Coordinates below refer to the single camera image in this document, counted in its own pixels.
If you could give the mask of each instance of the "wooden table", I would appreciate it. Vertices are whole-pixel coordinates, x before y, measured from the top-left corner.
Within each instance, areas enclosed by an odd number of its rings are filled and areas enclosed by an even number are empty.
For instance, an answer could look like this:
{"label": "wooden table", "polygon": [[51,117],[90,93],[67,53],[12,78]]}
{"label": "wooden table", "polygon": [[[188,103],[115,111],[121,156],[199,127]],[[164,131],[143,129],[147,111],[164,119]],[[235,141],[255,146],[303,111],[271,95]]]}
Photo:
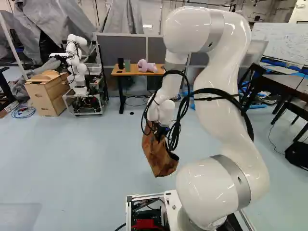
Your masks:
{"label": "wooden table", "polygon": [[122,86],[122,78],[125,76],[159,76],[161,77],[165,70],[163,68],[164,64],[156,64],[157,73],[153,72],[140,72],[138,71],[137,64],[130,64],[130,72],[127,72],[125,69],[120,70],[118,64],[114,66],[114,69],[111,72],[111,76],[117,77],[119,94],[120,94],[120,114],[124,112],[125,100],[126,97],[123,95],[123,86]]}

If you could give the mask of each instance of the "blue cable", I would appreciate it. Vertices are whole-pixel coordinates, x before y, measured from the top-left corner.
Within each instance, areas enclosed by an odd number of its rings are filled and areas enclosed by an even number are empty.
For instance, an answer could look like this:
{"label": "blue cable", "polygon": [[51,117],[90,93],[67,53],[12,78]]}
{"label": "blue cable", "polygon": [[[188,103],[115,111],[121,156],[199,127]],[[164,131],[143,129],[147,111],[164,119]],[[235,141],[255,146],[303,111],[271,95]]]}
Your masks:
{"label": "blue cable", "polygon": [[25,105],[17,106],[14,111],[11,113],[11,116],[15,119],[25,119],[34,115],[36,109],[34,107],[28,107]]}

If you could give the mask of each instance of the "brown paper bag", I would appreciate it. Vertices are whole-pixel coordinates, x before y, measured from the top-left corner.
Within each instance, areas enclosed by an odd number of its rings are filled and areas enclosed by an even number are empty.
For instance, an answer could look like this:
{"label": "brown paper bag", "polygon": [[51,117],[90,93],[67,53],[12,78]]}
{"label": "brown paper bag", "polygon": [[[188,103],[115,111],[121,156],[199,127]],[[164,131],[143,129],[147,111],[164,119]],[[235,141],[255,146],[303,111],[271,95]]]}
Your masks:
{"label": "brown paper bag", "polygon": [[142,137],[142,149],[151,166],[155,177],[165,177],[173,173],[178,166],[179,157],[166,149],[165,136],[157,138],[146,125],[145,133]]}

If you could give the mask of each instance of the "gray cover cloth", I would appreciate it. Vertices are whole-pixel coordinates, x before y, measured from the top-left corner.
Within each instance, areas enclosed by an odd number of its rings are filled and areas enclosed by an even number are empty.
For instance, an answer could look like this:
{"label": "gray cover cloth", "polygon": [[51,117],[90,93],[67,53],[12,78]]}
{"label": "gray cover cloth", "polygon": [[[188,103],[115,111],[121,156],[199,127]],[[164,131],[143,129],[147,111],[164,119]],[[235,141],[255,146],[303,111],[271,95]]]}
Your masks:
{"label": "gray cover cloth", "polygon": [[[22,24],[14,17],[12,13],[8,11],[1,11],[1,14],[4,18],[8,31],[10,31],[10,29],[15,29],[19,40],[24,45],[24,54],[30,59],[33,59],[36,63],[39,63],[40,55],[37,44],[39,42],[40,31],[35,28],[35,25],[33,28],[31,24],[32,22],[27,20],[27,18],[22,21],[24,23]],[[0,26],[0,58],[6,56],[13,57],[13,54],[4,35],[3,29]]]}
{"label": "gray cover cloth", "polygon": [[113,0],[98,31],[144,34],[139,0]]}
{"label": "gray cover cloth", "polygon": [[[43,66],[34,69],[27,73],[28,78],[32,78],[34,75],[42,74],[47,70],[55,70],[60,66],[60,60],[49,59]],[[10,81],[9,86],[13,96],[19,101],[26,101],[29,99],[29,95],[25,88],[25,79],[21,76],[17,81]]]}
{"label": "gray cover cloth", "polygon": [[39,63],[39,37],[41,30],[48,35],[55,44],[60,46],[69,34],[84,37],[88,44],[92,40],[95,27],[75,0],[15,0],[15,18],[31,31],[31,46],[35,52],[29,56]]}

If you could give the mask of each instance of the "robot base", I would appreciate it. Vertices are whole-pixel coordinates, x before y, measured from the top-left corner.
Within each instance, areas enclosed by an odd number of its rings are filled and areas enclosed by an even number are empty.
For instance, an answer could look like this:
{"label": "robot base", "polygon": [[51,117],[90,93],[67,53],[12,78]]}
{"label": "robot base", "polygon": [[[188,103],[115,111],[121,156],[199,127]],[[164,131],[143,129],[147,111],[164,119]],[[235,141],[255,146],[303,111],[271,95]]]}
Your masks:
{"label": "robot base", "polygon": [[[160,207],[160,225],[164,227],[166,231],[204,231],[203,229],[196,226],[188,218],[185,210],[182,208],[178,193],[176,190],[165,191],[164,193],[155,193],[147,195],[131,195],[126,197],[126,231],[134,231],[134,222],[136,214],[138,211],[146,212],[147,206],[150,205],[151,208],[155,208],[155,203],[163,201],[163,207]],[[222,218],[213,223],[213,226],[219,227],[217,229],[213,228],[209,230],[217,231],[243,231],[249,230],[254,231],[254,227],[247,219],[246,215],[242,210],[239,211],[239,215],[228,215],[226,218]]]}
{"label": "robot base", "polygon": [[176,190],[166,191],[164,198],[171,231],[214,231],[226,221],[227,217],[224,217],[213,222],[207,229],[201,229],[187,216]]}

